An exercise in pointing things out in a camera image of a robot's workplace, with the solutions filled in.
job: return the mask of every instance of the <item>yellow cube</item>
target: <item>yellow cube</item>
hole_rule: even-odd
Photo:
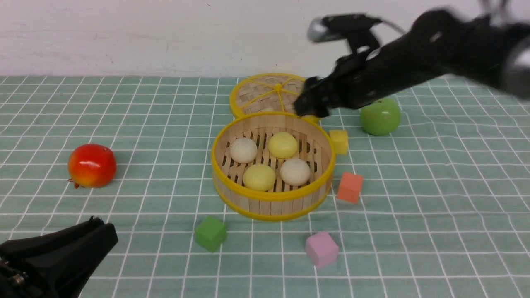
[[[345,130],[330,130],[330,138],[337,154],[348,154],[348,132]]]

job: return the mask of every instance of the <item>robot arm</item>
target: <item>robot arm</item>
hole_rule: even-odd
[[[0,297],[77,298],[118,243],[113,224],[92,217],[67,229],[0,244]]]
[[[360,109],[444,74],[530,99],[530,25],[495,27],[490,15],[465,22],[448,9],[435,9],[419,16],[401,37],[380,46],[371,32],[380,23],[396,28],[364,14],[313,20],[310,40],[346,39],[351,54],[339,58],[328,77],[305,81],[294,102],[298,116],[323,118],[333,108]]]

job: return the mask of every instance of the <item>yellow rim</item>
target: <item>yellow rim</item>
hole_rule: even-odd
[[[297,80],[300,80],[300,81],[305,81],[305,78],[301,77],[301,76],[297,76],[297,75],[292,75],[292,74],[285,74],[285,73],[263,73],[263,74],[259,74],[259,75],[255,75],[255,76],[251,76],[251,77],[248,77],[242,81],[240,81],[231,91],[230,93],[230,97],[229,97],[229,102],[230,102],[230,109],[232,110],[232,114],[234,115],[235,118],[242,118],[242,117],[245,117],[247,116],[247,114],[245,114],[243,112],[243,110],[237,105],[237,93],[239,91],[239,88],[250,82],[250,81],[254,81],[254,83],[256,84],[261,84],[261,85],[264,85],[264,86],[268,86],[268,87],[271,87],[271,88],[274,88],[274,86],[269,86],[268,84],[266,83],[261,83],[261,82],[257,82],[255,81],[255,79],[259,78],[259,77],[262,77],[262,76],[287,76],[289,77],[289,79],[287,79],[283,84],[282,86],[289,82],[290,80],[292,79],[297,79]],[[293,93],[292,91],[288,91],[288,90],[283,90],[285,92],[288,92],[288,93]],[[282,102],[281,100],[281,95],[279,94],[278,95],[280,97],[280,102],[281,102],[281,109],[283,112],[285,112],[285,107],[284,107],[284,103]],[[310,121],[312,122],[318,122],[320,119],[317,118],[317,117],[314,117],[314,116],[306,116],[306,117],[303,117],[304,119],[307,118],[309,119]]]
[[[322,196],[317,202],[315,202],[309,208],[306,208],[306,209],[304,209],[302,211],[299,211],[299,212],[296,212],[296,213],[287,214],[287,215],[261,215],[261,214],[256,214],[256,213],[252,213],[250,211],[243,210],[243,209],[237,207],[236,205],[234,205],[219,190],[219,187],[217,186],[217,183],[215,183],[215,181],[214,181],[214,187],[217,190],[217,192],[219,193],[219,197],[221,198],[221,200],[226,204],[226,206],[228,206],[233,211],[235,211],[235,212],[237,212],[237,213],[239,213],[239,214],[241,214],[243,216],[246,216],[248,218],[251,218],[253,220],[267,221],[267,222],[290,221],[290,220],[294,220],[296,218],[299,218],[299,217],[302,217],[302,216],[308,214],[309,212],[317,209],[324,202],[324,200],[327,198],[328,193],[329,193],[329,191],[331,189],[331,186],[328,187],[326,189],[326,192],[325,192],[324,196]]]
[[[245,197],[247,197],[249,199],[256,199],[256,200],[261,200],[261,201],[287,201],[287,200],[292,200],[293,198],[297,198],[297,197],[304,197],[306,195],[309,195],[309,194],[317,191],[322,185],[326,184],[328,179],[329,179],[329,177],[331,175],[333,175],[333,169],[335,167],[335,158],[336,158],[335,157],[335,148],[333,146],[333,143],[332,143],[330,137],[324,131],[324,129],[322,129],[322,127],[320,127],[319,125],[317,125],[316,123],[314,123],[312,121],[309,121],[309,120],[303,119],[303,118],[301,118],[302,121],[305,121],[305,122],[313,125],[316,129],[318,129],[324,135],[324,137],[328,141],[328,144],[331,147],[331,156],[330,156],[330,163],[328,165],[328,168],[324,171],[324,173],[322,173],[322,175],[318,179],[316,179],[315,181],[310,183],[308,186],[304,186],[302,188],[299,188],[299,189],[296,189],[296,190],[292,190],[292,191],[265,192],[265,191],[257,191],[257,190],[249,189],[249,188],[243,187],[241,185],[238,185],[234,181],[230,180],[226,175],[223,174],[223,172],[222,172],[219,164],[217,164],[217,160],[215,158],[215,148],[217,147],[217,142],[219,142],[219,137],[221,135],[223,135],[230,127],[232,127],[233,125],[237,124],[238,122],[243,121],[243,120],[245,120],[247,118],[258,117],[258,116],[261,116],[261,115],[284,115],[284,116],[287,116],[287,117],[297,118],[293,114],[287,113],[287,112],[277,112],[277,111],[275,111],[275,112],[271,112],[271,111],[257,112],[257,113],[252,113],[252,114],[249,114],[249,115],[245,115],[244,117],[241,117],[241,118],[237,118],[234,121],[232,121],[230,124],[225,126],[221,130],[221,132],[217,135],[217,137],[215,138],[214,144],[213,144],[212,149],[211,149],[211,154],[210,154],[211,165],[214,168],[214,173],[221,180],[221,182],[224,185],[226,185],[230,190],[236,192],[239,195],[245,196]]]

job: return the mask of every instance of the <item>orange cube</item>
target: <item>orange cube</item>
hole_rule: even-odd
[[[337,198],[353,204],[359,201],[359,194],[363,187],[363,177],[352,173],[345,172],[340,179],[339,191]]]

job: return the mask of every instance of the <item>pink cube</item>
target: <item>pink cube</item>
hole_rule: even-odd
[[[339,246],[328,232],[323,231],[307,238],[305,241],[305,252],[316,268],[322,268],[337,259]]]

